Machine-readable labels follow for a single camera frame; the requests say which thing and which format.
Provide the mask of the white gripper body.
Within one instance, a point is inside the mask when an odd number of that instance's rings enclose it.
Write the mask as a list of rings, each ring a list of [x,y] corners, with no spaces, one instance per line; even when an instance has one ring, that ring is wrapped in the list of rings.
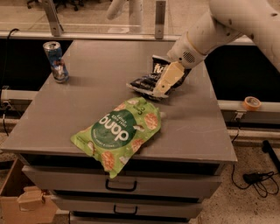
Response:
[[[185,32],[173,45],[167,56],[172,61],[179,62],[185,69],[192,69],[207,56],[195,49]]]

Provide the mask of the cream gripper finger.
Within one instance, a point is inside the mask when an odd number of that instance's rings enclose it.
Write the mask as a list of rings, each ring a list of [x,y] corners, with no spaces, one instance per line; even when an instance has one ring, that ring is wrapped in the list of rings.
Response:
[[[166,66],[152,91],[152,95],[163,97],[183,77],[184,71],[185,68],[177,61]]]

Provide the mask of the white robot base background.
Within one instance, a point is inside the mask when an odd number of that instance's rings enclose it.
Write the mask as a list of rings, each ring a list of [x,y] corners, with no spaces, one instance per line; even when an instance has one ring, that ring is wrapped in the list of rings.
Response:
[[[141,33],[143,31],[144,0],[111,0],[106,13],[107,19],[113,20],[120,17],[125,4],[129,6],[129,32]]]

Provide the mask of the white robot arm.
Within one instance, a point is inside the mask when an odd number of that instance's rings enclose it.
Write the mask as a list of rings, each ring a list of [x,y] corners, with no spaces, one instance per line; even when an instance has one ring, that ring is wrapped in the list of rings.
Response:
[[[210,0],[209,10],[183,33],[167,53],[171,64],[164,68],[152,90],[165,94],[185,74],[219,46],[240,36],[251,39],[280,71],[280,19],[267,0]]]

